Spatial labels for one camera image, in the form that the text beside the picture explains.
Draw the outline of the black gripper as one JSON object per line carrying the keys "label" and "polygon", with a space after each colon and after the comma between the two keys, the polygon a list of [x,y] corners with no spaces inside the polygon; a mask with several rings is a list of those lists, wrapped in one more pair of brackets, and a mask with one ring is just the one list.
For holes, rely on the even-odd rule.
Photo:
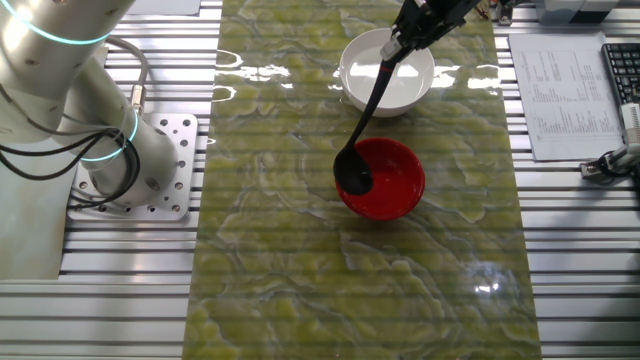
{"label": "black gripper", "polygon": [[479,0],[405,0],[380,50],[385,62],[400,62],[411,50],[422,50],[465,24]]}

